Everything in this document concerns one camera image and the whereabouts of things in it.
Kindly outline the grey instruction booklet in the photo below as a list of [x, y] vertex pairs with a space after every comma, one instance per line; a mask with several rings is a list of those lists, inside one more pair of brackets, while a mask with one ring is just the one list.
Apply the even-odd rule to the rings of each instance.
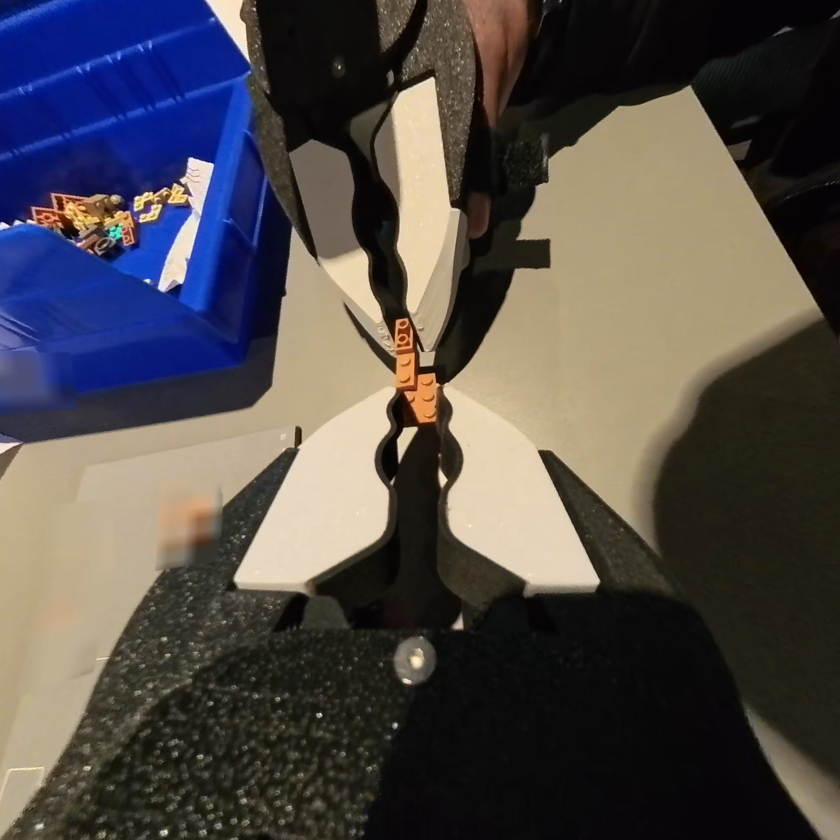
[[300, 438], [281, 426], [87, 467], [78, 500], [104, 567], [123, 583], [211, 559], [224, 504]]

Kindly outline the brown plate toy brick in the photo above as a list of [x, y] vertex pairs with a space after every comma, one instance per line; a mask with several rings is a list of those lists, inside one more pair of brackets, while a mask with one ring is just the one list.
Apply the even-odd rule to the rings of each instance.
[[396, 405], [397, 418], [404, 427], [433, 426], [438, 421], [438, 381], [435, 371], [417, 374], [412, 390], [401, 392]]

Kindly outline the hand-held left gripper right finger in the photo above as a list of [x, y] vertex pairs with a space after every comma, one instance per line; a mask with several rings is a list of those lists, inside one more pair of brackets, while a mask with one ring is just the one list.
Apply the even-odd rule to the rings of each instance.
[[600, 579], [532, 441], [440, 393], [437, 569], [457, 596], [594, 592]]

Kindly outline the brown long toy brick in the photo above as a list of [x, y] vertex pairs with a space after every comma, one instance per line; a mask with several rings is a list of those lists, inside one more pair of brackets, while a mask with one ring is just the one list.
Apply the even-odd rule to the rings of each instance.
[[417, 388], [419, 355], [414, 327], [409, 318], [398, 318], [395, 321], [393, 343], [395, 389], [399, 393], [414, 392]]

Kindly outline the person's right hand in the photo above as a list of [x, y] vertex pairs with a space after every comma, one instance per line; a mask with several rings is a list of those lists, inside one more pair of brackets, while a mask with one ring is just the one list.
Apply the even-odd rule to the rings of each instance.
[[464, 1], [478, 60], [478, 125], [496, 128], [542, 20], [540, 1]]

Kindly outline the person's right forearm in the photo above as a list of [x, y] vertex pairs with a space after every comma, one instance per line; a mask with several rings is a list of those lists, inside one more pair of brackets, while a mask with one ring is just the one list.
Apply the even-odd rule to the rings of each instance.
[[790, 111], [838, 147], [838, 2], [544, 2], [511, 103], [697, 84], [717, 129]]

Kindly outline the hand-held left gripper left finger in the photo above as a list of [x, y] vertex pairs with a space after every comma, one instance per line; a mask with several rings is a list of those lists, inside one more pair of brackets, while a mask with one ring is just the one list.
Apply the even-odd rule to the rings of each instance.
[[234, 576], [239, 590], [382, 593], [395, 576], [394, 416], [389, 385], [299, 447]]

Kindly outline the white paper slip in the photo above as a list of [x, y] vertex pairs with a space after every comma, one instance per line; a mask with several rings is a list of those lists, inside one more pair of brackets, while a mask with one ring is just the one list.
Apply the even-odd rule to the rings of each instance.
[[159, 291], [170, 292], [181, 286], [186, 279], [213, 173], [214, 163], [189, 157], [184, 175], [169, 188], [167, 203], [170, 206], [188, 207], [189, 215], [175, 236], [165, 259], [157, 283]]

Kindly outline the pile of small toy bricks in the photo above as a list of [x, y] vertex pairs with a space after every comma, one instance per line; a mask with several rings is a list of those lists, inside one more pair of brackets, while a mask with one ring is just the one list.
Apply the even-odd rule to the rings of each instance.
[[46, 228], [102, 258], [137, 249], [143, 230], [159, 222], [167, 207], [192, 204], [192, 197], [180, 182], [130, 199], [117, 194], [77, 196], [56, 192], [49, 199], [48, 206], [32, 206], [24, 223]]

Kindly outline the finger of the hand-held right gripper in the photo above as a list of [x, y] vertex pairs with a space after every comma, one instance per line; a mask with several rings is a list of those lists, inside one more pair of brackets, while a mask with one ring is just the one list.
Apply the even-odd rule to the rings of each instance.
[[379, 103], [289, 153], [316, 260], [383, 358], [396, 356], [403, 315], [397, 208], [380, 176], [373, 141], [391, 109]]
[[395, 248], [404, 269], [406, 310], [421, 350], [431, 358], [469, 261], [466, 215], [450, 203], [435, 78], [400, 91], [388, 114]]

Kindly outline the blue storage bin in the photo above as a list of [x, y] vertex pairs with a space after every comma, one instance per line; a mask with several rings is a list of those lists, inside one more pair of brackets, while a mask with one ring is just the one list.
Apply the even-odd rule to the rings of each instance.
[[26, 443], [247, 408], [271, 384], [290, 226], [265, 177], [248, 62], [206, 2], [2, 2], [2, 222], [51, 193], [135, 196], [213, 163], [185, 281], [156, 290], [190, 216], [86, 256], [22, 223], [2, 230], [2, 362], [56, 374]]

